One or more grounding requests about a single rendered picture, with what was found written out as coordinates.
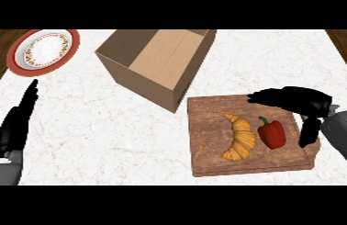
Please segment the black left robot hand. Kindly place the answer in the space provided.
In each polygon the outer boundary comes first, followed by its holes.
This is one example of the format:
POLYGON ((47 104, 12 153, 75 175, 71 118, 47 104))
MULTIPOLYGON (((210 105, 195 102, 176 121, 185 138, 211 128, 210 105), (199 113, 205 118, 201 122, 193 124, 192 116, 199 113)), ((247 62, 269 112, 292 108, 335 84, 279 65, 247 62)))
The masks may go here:
POLYGON ((28 121, 38 99, 37 84, 38 80, 34 80, 25 89, 19 105, 9 110, 0 125, 0 158, 6 157, 7 152, 21 151, 25 148, 28 121))

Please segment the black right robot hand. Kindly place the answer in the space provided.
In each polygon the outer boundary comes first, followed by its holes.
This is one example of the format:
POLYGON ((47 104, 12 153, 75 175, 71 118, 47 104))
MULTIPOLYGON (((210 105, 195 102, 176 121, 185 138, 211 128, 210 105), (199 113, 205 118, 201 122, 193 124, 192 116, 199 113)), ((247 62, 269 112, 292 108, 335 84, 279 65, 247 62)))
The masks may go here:
POLYGON ((332 96, 310 88, 285 86, 281 89, 269 88, 251 93, 248 102, 269 107, 281 107, 306 116, 298 145, 304 148, 316 142, 322 126, 320 118, 328 117, 332 96))

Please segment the red bell pepper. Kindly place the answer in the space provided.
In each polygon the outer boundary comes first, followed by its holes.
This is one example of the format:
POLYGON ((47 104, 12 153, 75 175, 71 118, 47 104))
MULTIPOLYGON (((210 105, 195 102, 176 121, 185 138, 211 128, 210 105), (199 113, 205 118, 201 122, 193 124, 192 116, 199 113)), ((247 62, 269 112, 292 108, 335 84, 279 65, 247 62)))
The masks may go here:
POLYGON ((279 121, 270 122, 264 117, 258 118, 263 125, 257 128, 258 137, 266 146, 273 150, 287 144, 287 135, 279 121))

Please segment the brown wooden cutting board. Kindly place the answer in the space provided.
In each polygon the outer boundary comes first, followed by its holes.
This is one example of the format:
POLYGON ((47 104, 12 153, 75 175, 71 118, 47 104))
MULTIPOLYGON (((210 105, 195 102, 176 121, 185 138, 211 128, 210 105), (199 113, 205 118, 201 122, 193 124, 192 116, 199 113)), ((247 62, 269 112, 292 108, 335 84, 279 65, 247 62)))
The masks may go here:
POLYGON ((247 99, 245 95, 188 98, 193 176, 310 170, 315 167, 320 141, 301 148, 300 129, 292 113, 279 107, 250 104, 247 99), (255 137, 257 128, 263 125, 258 117, 269 121, 278 120, 285 129, 287 145, 272 150, 257 138, 250 157, 238 161, 226 160, 222 154, 232 146, 233 131, 224 113, 245 118, 255 137))

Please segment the open cardboard box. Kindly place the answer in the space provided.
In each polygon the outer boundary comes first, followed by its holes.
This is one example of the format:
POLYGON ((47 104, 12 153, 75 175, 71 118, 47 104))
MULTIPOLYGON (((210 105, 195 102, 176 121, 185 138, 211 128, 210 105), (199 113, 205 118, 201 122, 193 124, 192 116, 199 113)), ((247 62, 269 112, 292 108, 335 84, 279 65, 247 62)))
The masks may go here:
POLYGON ((117 84, 173 113, 216 33, 216 29, 117 29, 95 52, 117 84))

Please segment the golden croissant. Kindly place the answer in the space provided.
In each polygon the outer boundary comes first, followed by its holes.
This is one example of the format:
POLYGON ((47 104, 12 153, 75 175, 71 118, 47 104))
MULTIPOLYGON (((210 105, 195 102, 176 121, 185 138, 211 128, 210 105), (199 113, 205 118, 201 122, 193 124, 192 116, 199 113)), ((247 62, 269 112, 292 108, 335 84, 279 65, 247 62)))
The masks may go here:
POLYGON ((255 147, 255 134, 251 132, 251 125, 245 118, 232 114, 223 114, 223 116, 230 121, 233 131, 232 145, 223 152, 223 158, 229 161, 244 160, 255 147))

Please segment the red-rimmed white plate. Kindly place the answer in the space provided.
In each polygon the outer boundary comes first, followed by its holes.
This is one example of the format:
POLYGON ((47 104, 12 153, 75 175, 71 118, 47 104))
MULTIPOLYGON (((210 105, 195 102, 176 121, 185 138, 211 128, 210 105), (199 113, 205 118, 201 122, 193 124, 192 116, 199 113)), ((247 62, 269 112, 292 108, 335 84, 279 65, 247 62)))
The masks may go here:
POLYGON ((72 59, 78 45, 75 29, 30 30, 9 48, 9 70, 24 77, 53 72, 72 59))

